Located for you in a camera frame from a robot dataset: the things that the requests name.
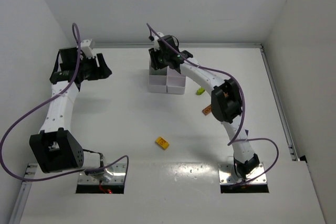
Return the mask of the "lime lego brick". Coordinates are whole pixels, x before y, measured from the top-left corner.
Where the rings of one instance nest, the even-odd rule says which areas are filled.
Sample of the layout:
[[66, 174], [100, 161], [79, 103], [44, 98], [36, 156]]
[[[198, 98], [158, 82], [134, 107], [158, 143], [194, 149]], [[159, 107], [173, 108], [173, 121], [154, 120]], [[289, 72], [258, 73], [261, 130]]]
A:
[[205, 89], [204, 89], [204, 88], [199, 88], [199, 89], [196, 91], [196, 95], [202, 95], [204, 92], [205, 92]]

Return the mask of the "orange-brown long lego brick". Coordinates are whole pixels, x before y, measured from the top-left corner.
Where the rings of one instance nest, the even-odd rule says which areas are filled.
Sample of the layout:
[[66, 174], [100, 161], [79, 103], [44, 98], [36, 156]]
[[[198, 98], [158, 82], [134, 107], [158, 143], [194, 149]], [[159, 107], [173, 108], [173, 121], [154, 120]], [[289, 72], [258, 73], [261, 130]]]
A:
[[202, 110], [202, 113], [203, 113], [204, 115], [209, 115], [211, 112], [212, 112], [212, 107], [211, 107], [211, 105], [207, 106], [206, 108], [204, 108], [204, 109]]

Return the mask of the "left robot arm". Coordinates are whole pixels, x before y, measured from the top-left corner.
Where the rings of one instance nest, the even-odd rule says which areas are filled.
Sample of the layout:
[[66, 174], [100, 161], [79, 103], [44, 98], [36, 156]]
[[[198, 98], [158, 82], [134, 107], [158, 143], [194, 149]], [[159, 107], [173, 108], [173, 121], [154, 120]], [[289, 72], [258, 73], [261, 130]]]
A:
[[60, 49], [50, 76], [53, 101], [38, 134], [29, 145], [44, 173], [82, 168], [85, 155], [70, 132], [71, 117], [81, 83], [106, 79], [112, 71], [102, 54], [94, 54], [85, 40], [80, 48]]

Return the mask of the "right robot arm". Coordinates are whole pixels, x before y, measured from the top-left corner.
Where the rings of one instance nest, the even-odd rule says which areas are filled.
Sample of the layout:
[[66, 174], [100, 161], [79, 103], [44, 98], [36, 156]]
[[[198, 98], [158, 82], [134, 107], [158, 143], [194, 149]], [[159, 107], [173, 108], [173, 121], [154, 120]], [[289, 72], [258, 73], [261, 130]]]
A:
[[171, 35], [151, 35], [153, 48], [149, 49], [150, 63], [154, 70], [168, 67], [205, 89], [211, 97], [211, 113], [226, 130], [233, 147], [235, 173], [246, 180], [260, 164], [258, 155], [248, 142], [248, 131], [243, 128], [245, 100], [239, 84], [233, 79], [223, 79], [201, 66], [188, 51], [179, 51], [177, 39]]

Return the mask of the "yellow lego brick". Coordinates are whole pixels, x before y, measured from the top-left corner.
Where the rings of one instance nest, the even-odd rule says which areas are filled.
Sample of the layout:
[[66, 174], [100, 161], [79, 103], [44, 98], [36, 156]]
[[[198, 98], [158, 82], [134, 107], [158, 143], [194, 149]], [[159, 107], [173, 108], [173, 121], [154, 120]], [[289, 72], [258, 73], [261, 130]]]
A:
[[155, 143], [163, 150], [166, 150], [170, 146], [170, 144], [162, 137], [158, 137], [155, 140]]

